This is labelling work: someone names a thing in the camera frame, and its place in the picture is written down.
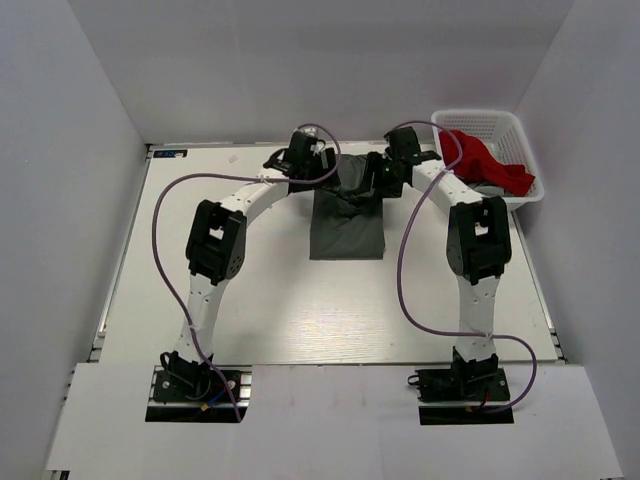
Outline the dark grey t shirt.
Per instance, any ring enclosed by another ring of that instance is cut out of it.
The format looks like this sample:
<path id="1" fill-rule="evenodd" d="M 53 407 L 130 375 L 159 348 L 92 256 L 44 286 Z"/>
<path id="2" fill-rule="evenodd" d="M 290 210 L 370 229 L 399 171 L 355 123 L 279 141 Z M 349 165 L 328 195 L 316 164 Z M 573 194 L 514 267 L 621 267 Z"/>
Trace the dark grey t shirt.
<path id="1" fill-rule="evenodd" d="M 342 156 L 340 184 L 314 192 L 309 258 L 314 261 L 381 260 L 385 252 L 383 199 L 363 191 L 364 155 Z"/>

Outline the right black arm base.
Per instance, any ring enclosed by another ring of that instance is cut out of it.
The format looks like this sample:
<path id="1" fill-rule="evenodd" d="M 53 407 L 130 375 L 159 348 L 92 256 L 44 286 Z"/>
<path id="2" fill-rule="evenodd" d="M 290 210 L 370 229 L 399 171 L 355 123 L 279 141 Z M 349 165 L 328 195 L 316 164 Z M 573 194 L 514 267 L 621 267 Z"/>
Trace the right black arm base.
<path id="1" fill-rule="evenodd" d="M 469 382 L 457 378 L 451 368 L 419 369 L 408 376 L 407 384 L 417 390 L 421 426 L 514 423 L 512 408 L 492 413 L 511 401 L 503 368 Z"/>

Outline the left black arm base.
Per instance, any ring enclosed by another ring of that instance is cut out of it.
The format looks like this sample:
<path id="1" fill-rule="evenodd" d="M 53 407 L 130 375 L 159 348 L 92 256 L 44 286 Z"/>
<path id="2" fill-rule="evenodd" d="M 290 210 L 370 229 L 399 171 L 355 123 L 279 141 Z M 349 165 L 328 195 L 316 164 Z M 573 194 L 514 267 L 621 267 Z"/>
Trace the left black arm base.
<path id="1" fill-rule="evenodd" d="M 160 355 L 154 368 L 145 421 L 148 423 L 234 424 L 244 418 L 252 372 L 223 367 L 219 374 L 176 352 Z"/>

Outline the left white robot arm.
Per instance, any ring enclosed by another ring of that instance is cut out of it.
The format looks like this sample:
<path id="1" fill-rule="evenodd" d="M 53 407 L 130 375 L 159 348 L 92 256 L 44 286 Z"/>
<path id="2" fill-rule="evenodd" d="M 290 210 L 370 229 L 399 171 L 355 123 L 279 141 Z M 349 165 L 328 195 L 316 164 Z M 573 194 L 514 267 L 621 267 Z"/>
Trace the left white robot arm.
<path id="1" fill-rule="evenodd" d="M 321 148 L 319 143 L 306 127 L 296 130 L 288 147 L 271 156 L 257 177 L 220 201 L 203 200 L 196 207 L 185 249 L 189 296 L 174 347 L 179 358 L 197 364 L 185 366 L 177 376 L 177 387 L 188 398 L 202 398 L 210 390 L 211 374 L 198 365 L 213 359 L 222 296 L 244 264 L 251 223 L 290 194 L 339 183 L 341 148 Z"/>

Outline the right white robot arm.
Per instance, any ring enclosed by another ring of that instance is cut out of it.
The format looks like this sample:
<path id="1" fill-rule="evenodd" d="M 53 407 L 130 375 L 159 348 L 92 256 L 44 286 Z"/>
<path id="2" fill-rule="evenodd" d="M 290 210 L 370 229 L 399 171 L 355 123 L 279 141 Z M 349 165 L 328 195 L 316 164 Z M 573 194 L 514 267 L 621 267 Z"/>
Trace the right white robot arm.
<path id="1" fill-rule="evenodd" d="M 421 149 L 409 123 L 385 134 L 385 152 L 367 156 L 364 182 L 382 198 L 399 198 L 408 185 L 422 193 L 414 207 L 431 200 L 448 216 L 446 259 L 459 288 L 459 326 L 454 359 L 466 363 L 451 374 L 453 390 L 472 399 L 484 391 L 488 377 L 473 363 L 495 362 L 495 296 L 512 257 L 508 211 L 500 197 L 486 197 L 459 179 L 434 153 Z"/>

